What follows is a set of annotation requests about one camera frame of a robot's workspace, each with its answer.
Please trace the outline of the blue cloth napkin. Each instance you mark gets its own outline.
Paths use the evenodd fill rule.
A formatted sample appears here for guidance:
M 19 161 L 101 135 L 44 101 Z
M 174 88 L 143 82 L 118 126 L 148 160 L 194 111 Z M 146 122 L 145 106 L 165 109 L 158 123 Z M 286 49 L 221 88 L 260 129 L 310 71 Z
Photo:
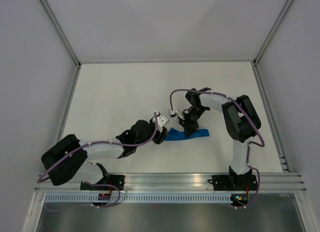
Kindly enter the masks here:
M 191 140 L 194 138 L 203 138 L 209 137 L 209 131 L 207 129 L 198 129 L 196 132 L 192 133 L 189 137 L 186 137 L 183 131 L 179 131 L 175 128 L 170 128 L 165 141 L 184 141 L 184 140 Z

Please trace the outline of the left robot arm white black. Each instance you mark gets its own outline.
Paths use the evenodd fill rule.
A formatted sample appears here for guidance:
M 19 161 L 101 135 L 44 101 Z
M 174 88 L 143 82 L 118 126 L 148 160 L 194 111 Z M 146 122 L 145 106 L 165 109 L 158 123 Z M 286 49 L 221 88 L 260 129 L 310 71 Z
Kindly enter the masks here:
M 104 190 L 110 175 L 98 161 L 126 158 L 149 142 L 161 144 L 168 135 L 165 127 L 168 121 L 163 114 L 156 114 L 150 121 L 138 120 L 130 129 L 109 140 L 89 141 L 69 134 L 41 156 L 45 172 L 38 181 L 50 180 L 53 186 L 70 181 L 87 182 Z

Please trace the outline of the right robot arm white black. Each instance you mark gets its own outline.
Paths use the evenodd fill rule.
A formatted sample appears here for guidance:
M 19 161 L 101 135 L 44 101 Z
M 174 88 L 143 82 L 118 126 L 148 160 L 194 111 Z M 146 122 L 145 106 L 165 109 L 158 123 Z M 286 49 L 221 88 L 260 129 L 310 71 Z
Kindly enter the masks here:
M 258 136 L 265 145 L 259 129 L 261 120 L 247 95 L 232 98 L 210 88 L 197 90 L 182 89 L 190 103 L 188 109 L 178 115 L 178 123 L 184 129 L 185 137 L 193 136 L 199 128 L 198 120 L 206 111 L 215 110 L 223 114 L 225 127 L 232 139 L 232 161 L 228 169 L 227 183 L 232 189 L 241 190 L 253 183 L 253 169 L 249 166 L 250 145 Z

